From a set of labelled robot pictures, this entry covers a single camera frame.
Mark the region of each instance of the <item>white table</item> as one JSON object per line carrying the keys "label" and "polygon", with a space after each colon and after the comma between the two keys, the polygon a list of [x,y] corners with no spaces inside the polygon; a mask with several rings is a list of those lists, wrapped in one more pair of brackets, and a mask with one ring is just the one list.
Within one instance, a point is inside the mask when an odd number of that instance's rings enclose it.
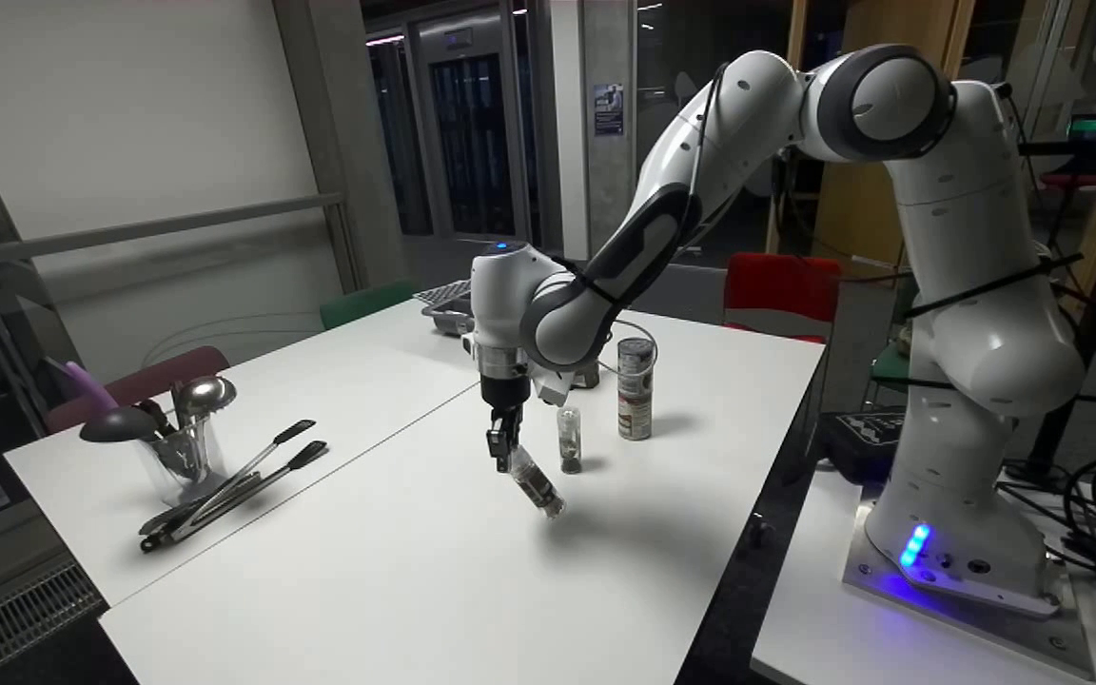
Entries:
{"label": "white table", "polygon": [[[967,681],[1079,681],[954,623],[908,613],[839,582],[861,493],[813,471],[804,518],[780,568],[753,658],[810,685],[879,685],[923,679]],[[1078,582],[1079,620],[1096,668],[1096,592]]]}
{"label": "white table", "polygon": [[107,606],[170,575],[474,386],[473,360],[461,343],[435,336],[413,301],[262,355],[225,376],[239,390],[234,405],[213,415],[213,440],[227,470],[239,470],[291,419],[314,419],[318,426],[290,442],[285,457],[308,440],[331,442],[331,452],[168,551],[142,557],[138,549],[138,525],[164,509],[159,486],[143,471],[143,446],[86,446],[77,429],[66,429],[7,452],[7,464]]}
{"label": "white table", "polygon": [[461,396],[102,616],[142,681],[674,681],[822,346],[631,318],[657,343],[653,440],[617,440],[611,376],[525,446],[568,509],[492,470]]}

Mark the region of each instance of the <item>red object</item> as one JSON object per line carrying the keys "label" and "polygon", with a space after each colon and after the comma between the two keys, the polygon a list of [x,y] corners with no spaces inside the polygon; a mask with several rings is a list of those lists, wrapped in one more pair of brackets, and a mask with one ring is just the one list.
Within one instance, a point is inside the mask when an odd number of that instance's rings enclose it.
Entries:
{"label": "red object", "polygon": [[833,324],[838,304],[839,304],[838,259],[733,253],[728,262],[728,308],[768,308]]}
{"label": "red object", "polygon": [[[159,396],[195,376],[213,376],[222,371],[227,371],[227,360],[218,346],[195,346],[185,355],[164,360],[148,371],[109,380],[107,391],[130,408],[138,400]],[[100,415],[96,405],[86,396],[77,396],[68,405],[50,408],[47,426],[57,436],[96,415]]]}

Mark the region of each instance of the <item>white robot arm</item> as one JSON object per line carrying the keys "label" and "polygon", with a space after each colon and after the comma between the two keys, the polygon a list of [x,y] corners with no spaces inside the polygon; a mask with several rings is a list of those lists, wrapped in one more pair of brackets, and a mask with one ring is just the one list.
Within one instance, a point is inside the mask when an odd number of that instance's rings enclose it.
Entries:
{"label": "white robot arm", "polygon": [[[629,218],[587,266],[564,270],[527,247],[478,254],[473,355],[494,419],[492,457],[510,470],[521,452],[521,362],[591,362],[617,311],[784,146],[833,164],[882,162],[922,301],[943,301],[914,319],[908,372],[931,386],[908,391],[871,544],[917,587],[1055,613],[1044,542],[992,494],[992,480],[1014,419],[1065,405],[1084,371],[1036,270],[1014,146],[992,87],[950,86],[905,46],[856,49],[813,72],[743,55],[657,138]],[[525,493],[559,507],[535,470],[531,480]]]}

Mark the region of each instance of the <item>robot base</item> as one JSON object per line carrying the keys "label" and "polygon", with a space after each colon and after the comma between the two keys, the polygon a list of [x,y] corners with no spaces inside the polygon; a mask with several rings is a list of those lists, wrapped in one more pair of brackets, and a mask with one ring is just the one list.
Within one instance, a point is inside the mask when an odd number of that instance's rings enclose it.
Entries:
{"label": "robot base", "polygon": [[905,582],[902,571],[867,544],[865,537],[867,509],[871,509],[867,503],[856,507],[856,525],[844,560],[844,587],[867,592],[922,616],[934,616],[943,623],[976,632],[988,644],[1003,644],[1011,651],[1022,651],[1032,658],[1044,658],[1059,670],[1091,681],[1084,623],[1078,613],[1073,582],[1065,579],[1063,568],[1051,565],[1051,597],[1059,597],[1063,606],[1055,616],[1007,613],[950,593],[923,593],[914,582]]}

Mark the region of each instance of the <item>floor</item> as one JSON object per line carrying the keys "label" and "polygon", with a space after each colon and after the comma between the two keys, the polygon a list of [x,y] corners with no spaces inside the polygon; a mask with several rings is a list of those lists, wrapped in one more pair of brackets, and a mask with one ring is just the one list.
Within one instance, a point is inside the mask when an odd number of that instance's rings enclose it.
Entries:
{"label": "floor", "polygon": [[[469,259],[478,247],[431,247],[421,243],[412,253],[419,286],[436,286],[463,278]],[[867,360],[882,352],[890,339],[890,286],[871,282],[844,282],[839,290],[839,319],[828,346],[828,372],[822,390],[822,408],[861,408],[865,386],[867,386]],[[719,270],[709,266],[676,266],[671,270],[641,301],[645,311],[671,311],[685,319],[709,319],[719,324]],[[1096,391],[1096,362],[1087,371],[1084,391]],[[1028,457],[1036,426],[1028,426],[1011,446],[1007,457]],[[1078,470],[1084,461],[1096,461],[1096,408],[1078,408],[1065,442],[1059,450],[1059,464]],[[747,623],[757,623],[757,616],[747,616],[747,606],[757,606],[748,613],[766,611],[768,587],[773,587],[773,565],[780,560],[786,537],[780,531],[792,531],[792,518],[797,516],[804,485],[773,486],[761,498],[766,531],[748,531],[739,544],[739,557],[728,571],[723,593],[716,597],[709,623],[691,648],[691,658],[682,673],[682,681],[757,681],[743,670],[748,654],[753,632]],[[66,685],[66,681],[130,681],[120,664],[114,658],[114,648],[102,639],[102,632],[86,620],[68,629],[66,636],[53,636],[36,651],[15,658],[0,670],[0,685]]]}

